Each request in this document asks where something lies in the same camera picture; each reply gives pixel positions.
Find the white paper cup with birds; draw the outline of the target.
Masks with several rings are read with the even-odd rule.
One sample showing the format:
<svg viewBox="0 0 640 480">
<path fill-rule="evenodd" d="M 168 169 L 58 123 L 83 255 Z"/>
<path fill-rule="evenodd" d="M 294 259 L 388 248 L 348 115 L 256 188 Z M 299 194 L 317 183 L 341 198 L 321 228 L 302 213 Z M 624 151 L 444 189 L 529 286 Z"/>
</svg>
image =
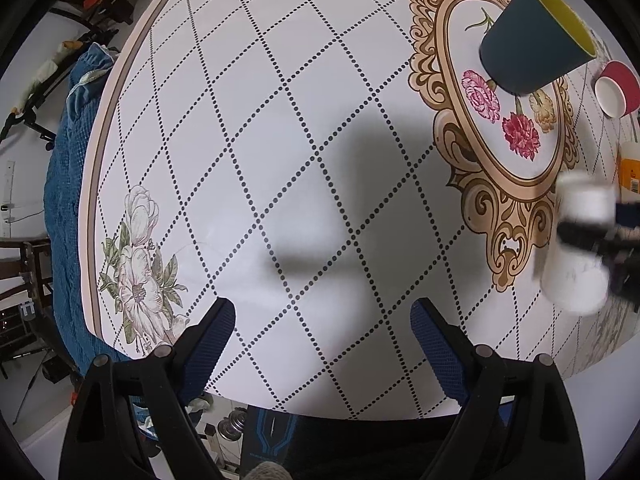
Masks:
<svg viewBox="0 0 640 480">
<path fill-rule="evenodd" d="M 559 174 L 555 191 L 555 219 L 541 290 L 571 315 L 592 315 L 608 298 L 610 271 L 598 245 L 615 226 L 616 193 L 612 185 L 580 170 Z"/>
</svg>

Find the orange and white cup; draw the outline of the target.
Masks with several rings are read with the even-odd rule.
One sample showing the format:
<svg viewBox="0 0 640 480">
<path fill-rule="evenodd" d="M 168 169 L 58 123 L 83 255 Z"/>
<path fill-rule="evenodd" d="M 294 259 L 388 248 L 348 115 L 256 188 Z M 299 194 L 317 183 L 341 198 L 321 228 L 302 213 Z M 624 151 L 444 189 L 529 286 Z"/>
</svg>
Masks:
<svg viewBox="0 0 640 480">
<path fill-rule="evenodd" d="M 639 142 L 627 141 L 620 144 L 617 173 L 620 200 L 624 203 L 637 203 L 640 197 Z"/>
</svg>

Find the red ribbed paper cup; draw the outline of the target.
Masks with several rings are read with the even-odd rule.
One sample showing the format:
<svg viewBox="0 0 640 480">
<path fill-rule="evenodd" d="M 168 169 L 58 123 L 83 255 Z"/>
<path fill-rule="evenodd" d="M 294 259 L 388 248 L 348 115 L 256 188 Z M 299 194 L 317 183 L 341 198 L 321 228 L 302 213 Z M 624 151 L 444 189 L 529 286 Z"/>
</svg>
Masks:
<svg viewBox="0 0 640 480">
<path fill-rule="evenodd" d="M 608 62 L 593 89 L 602 112 L 609 118 L 620 119 L 638 110 L 639 81 L 623 62 Z"/>
</svg>

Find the dark green cup yellow inside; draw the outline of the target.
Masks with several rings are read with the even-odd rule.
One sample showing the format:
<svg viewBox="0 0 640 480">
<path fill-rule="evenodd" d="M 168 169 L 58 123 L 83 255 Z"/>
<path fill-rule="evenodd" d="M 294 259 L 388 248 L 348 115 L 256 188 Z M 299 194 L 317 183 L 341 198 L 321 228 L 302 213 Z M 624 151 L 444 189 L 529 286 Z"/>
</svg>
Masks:
<svg viewBox="0 0 640 480">
<path fill-rule="evenodd" d="M 597 57 L 589 29 L 563 0 L 511 0 L 480 43 L 502 90 L 525 96 Z"/>
</svg>

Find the blue knitted blanket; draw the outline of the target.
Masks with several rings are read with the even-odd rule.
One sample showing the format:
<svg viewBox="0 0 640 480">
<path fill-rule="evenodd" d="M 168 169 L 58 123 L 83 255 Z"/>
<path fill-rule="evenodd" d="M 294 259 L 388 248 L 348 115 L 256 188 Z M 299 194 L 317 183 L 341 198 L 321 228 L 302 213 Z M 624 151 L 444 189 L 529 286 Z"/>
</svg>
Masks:
<svg viewBox="0 0 640 480">
<path fill-rule="evenodd" d="M 81 375 L 87 373 L 99 354 L 107 354 L 114 362 L 126 359 L 88 331 L 78 258 L 78 211 L 86 151 L 114 63 L 109 50 L 92 44 L 70 71 L 70 88 L 43 191 L 44 224 L 52 249 L 53 316 L 66 351 Z"/>
</svg>

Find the black folded tripod stand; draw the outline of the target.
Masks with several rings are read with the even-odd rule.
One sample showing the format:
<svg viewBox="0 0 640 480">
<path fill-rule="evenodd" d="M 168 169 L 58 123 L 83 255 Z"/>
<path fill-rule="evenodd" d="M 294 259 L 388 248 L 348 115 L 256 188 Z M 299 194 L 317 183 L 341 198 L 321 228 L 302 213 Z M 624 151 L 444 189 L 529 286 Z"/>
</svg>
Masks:
<svg viewBox="0 0 640 480">
<path fill-rule="evenodd" d="M 6 140 L 13 127 L 23 124 L 38 133 L 39 139 L 46 142 L 46 150 L 52 151 L 56 134 L 38 124 L 36 109 L 46 102 L 59 84 L 62 84 L 81 55 L 86 53 L 92 44 L 97 42 L 107 46 L 117 34 L 117 28 L 110 28 L 86 32 L 79 39 L 61 42 L 52 58 L 38 68 L 34 78 L 20 95 L 10 114 L 6 116 L 1 128 L 1 141 Z"/>
</svg>

